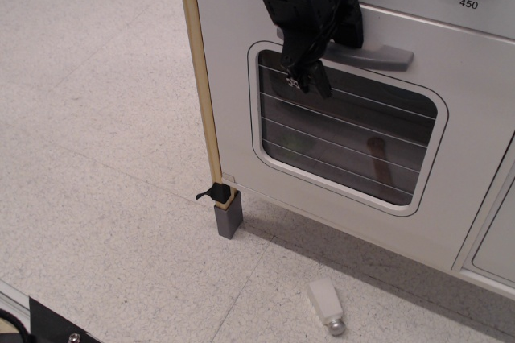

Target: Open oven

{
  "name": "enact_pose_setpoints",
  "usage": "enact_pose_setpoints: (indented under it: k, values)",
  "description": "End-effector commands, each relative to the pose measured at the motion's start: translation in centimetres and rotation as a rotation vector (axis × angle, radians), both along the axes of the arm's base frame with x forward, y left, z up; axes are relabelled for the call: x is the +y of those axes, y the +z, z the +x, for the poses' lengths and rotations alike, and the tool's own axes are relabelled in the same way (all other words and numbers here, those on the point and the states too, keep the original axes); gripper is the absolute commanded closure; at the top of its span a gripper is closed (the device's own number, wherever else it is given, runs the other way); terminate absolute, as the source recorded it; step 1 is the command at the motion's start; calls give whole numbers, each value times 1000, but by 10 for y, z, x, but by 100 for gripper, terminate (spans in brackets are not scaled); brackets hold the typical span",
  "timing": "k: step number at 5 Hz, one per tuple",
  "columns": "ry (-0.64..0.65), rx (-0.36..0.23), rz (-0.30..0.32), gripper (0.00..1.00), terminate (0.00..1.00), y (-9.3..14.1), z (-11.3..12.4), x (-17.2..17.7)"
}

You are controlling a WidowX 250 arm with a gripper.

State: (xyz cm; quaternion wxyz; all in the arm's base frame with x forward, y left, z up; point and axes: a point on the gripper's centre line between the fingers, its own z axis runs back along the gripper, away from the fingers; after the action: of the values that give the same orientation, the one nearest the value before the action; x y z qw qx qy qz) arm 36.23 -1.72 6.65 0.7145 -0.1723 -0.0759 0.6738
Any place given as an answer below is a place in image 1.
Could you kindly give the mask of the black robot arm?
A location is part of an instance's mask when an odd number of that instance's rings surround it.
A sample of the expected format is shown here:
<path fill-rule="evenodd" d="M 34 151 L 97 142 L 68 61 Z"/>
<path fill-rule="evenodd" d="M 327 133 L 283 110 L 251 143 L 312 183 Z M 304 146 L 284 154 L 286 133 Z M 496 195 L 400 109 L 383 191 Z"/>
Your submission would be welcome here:
<path fill-rule="evenodd" d="M 288 85 L 304 93 L 332 95 L 321 61 L 331 41 L 349 48 L 364 42 L 359 0 L 262 0 L 282 32 L 280 62 Z"/>

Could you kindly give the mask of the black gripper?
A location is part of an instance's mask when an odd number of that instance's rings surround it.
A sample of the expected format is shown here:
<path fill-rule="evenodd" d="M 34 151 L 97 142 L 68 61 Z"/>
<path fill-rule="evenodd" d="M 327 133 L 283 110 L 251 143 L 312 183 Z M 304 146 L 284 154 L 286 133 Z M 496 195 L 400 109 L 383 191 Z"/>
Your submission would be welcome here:
<path fill-rule="evenodd" d="M 364 30 L 359 0 L 262 1 L 275 26 L 301 23 L 310 28 L 323 28 L 336 23 L 336 31 L 332 36 L 335 43 L 349 48 L 362 48 Z M 294 88 L 314 89 L 323 99 L 332 95 L 325 67 L 320 60 L 311 64 L 307 72 L 295 73 L 286 70 L 286 73 L 288 85 Z"/>

